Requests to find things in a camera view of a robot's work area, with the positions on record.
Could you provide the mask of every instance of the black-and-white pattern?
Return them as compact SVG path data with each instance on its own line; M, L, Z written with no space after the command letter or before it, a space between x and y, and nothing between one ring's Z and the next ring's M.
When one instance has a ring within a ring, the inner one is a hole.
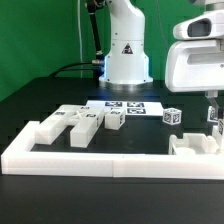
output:
M89 110L90 107L81 107L82 110Z
M173 115L173 124L180 123L180 114Z
M128 102L127 107L145 107L144 103L138 103L138 102Z
M86 117L96 117L96 114L87 114Z
M117 101L111 101L111 102L105 102L106 107L122 107L123 103L122 102L117 102Z
M128 108L127 113L128 114L146 114L146 110L139 109L139 108Z
M60 115L60 116L62 116L64 114L65 114L65 112L59 112L59 111L55 113L55 115Z
M118 114L120 114L121 112L119 112L119 111L111 111L111 114L116 114L116 115L118 115Z
M219 121L219 133L222 135L223 134L223 123L222 121Z
M168 122L168 123L171 123L171 114L165 113L164 114L164 121Z

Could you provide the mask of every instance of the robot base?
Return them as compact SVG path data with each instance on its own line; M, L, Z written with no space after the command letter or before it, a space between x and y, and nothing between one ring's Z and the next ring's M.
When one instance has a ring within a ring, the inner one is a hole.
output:
M153 79L149 79L140 84L117 84L108 81L99 80L99 86L102 88L113 89L118 91L138 91L142 89L150 89L153 87Z

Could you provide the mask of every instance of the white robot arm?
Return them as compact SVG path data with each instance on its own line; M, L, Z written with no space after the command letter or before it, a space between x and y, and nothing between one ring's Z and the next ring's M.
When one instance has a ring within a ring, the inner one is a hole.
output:
M105 2L111 18L111 49L105 57L100 86L116 90L151 86L149 59L144 53L144 14L130 0Z
M189 0L194 4L215 4L197 18L178 24L171 46L165 81L173 92L218 91L224 89L224 0Z
M209 5L224 2L223 0L189 0L194 5Z

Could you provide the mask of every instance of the black cable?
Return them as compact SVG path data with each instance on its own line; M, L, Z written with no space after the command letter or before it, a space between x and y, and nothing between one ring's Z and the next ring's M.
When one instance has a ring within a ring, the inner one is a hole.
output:
M164 35L164 31L163 31L160 8L159 8L159 0L156 0L156 12L157 12L157 19L158 19L158 23L159 23L159 28L160 28L160 33L161 33L161 36L162 36L163 45L164 45L164 48L166 49L166 51L168 52L169 47L167 45L166 38L165 38L165 35Z
M98 71L97 68L78 68L78 69L63 69L61 72L70 72L70 71Z
M92 62L78 62L78 63L68 64L68 65L65 65L65 66L59 68L58 70L52 72L48 77L54 78L59 72L63 71L64 69L67 69L67 68L71 68L74 66L80 66L80 65L90 65L90 64L92 65Z

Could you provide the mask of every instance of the black table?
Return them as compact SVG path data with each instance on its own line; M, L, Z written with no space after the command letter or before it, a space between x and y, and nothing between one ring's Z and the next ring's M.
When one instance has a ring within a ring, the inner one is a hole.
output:
M166 154L170 134L211 134L204 93L173 94L155 81L152 89L121 94L98 88L92 79L38 78L0 103L0 152L28 121L42 121L62 104L87 100L161 102L164 108L181 109L183 117L174 127L161 117L129 117L116 136L123 144L111 147L110 133L100 129L86 152ZM0 206L1 223L223 223L224 182L2 175Z

